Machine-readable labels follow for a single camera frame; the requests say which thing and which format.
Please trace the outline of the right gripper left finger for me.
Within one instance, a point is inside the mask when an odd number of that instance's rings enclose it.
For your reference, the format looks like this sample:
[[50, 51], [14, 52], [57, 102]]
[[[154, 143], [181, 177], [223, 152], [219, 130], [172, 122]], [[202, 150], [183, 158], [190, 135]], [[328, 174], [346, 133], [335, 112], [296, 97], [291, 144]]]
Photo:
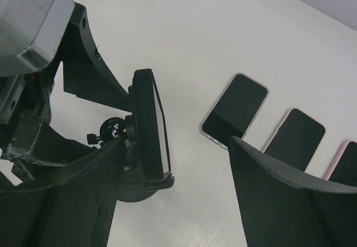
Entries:
[[114, 140], [18, 186], [1, 175], [1, 246], [106, 246], [125, 156]]

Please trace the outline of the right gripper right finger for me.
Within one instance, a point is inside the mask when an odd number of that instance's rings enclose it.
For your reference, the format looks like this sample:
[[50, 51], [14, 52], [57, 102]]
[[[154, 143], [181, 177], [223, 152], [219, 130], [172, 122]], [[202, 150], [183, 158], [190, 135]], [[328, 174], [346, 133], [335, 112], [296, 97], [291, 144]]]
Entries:
[[237, 137], [229, 158], [248, 246], [355, 246], [356, 188], [304, 173]]

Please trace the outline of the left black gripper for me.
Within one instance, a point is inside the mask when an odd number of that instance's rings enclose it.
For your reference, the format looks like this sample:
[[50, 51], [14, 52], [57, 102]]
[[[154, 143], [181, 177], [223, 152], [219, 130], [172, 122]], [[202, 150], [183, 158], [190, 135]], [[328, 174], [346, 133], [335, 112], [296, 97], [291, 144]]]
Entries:
[[[131, 111], [129, 94], [99, 53], [82, 4], [75, 3], [60, 60], [65, 92]], [[55, 75], [53, 61], [40, 72], [1, 77], [1, 159], [20, 169], [22, 186], [96, 186], [97, 148], [66, 139], [47, 124]]]

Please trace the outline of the black round base clamp stand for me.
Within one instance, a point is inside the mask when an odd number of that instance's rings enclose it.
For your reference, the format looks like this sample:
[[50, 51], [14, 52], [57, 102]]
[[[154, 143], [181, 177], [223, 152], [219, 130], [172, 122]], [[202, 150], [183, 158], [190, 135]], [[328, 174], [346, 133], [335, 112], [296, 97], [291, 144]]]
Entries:
[[124, 119], [119, 117], [109, 118], [101, 125], [99, 135], [94, 133], [86, 135], [89, 145], [100, 144], [103, 146], [116, 138], [122, 139], [127, 147], [117, 200], [140, 202], [148, 199], [155, 192], [146, 191], [144, 187], [145, 178], [136, 141], [133, 116], [128, 115]]

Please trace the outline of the phone with cream case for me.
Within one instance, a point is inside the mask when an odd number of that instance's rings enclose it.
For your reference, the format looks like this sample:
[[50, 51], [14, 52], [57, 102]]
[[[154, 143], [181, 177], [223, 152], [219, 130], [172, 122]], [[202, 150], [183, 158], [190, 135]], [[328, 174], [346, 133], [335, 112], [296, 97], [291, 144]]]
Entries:
[[305, 171], [326, 129], [314, 118], [292, 108], [268, 141], [263, 153], [300, 171]]

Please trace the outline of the phone with pink case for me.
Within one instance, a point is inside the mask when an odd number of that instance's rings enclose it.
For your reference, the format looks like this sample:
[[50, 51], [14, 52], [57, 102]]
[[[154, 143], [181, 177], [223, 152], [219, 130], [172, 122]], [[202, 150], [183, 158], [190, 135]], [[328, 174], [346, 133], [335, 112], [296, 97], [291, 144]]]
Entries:
[[342, 144], [330, 163], [324, 179], [343, 185], [356, 187], [356, 142]]

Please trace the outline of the phone with clear blue case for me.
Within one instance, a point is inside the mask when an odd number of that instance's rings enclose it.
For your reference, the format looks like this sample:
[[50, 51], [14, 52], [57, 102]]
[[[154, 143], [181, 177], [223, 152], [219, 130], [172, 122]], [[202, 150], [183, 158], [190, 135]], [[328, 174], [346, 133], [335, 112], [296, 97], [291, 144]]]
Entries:
[[266, 86], [237, 73], [200, 125], [200, 133], [227, 150], [231, 136], [244, 138], [269, 95]]

